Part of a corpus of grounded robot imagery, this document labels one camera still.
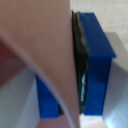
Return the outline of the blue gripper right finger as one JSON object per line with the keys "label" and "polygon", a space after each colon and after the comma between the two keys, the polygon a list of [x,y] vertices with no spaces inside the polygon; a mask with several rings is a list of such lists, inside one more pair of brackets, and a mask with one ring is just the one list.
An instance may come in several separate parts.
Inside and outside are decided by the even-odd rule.
{"label": "blue gripper right finger", "polygon": [[112,59],[116,57],[94,13],[72,13],[80,113],[103,113]]}

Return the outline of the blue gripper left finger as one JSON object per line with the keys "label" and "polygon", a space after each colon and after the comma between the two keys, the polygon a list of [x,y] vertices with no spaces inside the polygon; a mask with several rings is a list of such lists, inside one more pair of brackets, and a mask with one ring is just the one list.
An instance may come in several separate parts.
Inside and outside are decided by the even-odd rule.
{"label": "blue gripper left finger", "polygon": [[40,117],[58,118],[63,114],[63,111],[57,100],[39,77],[36,77],[36,84]]}

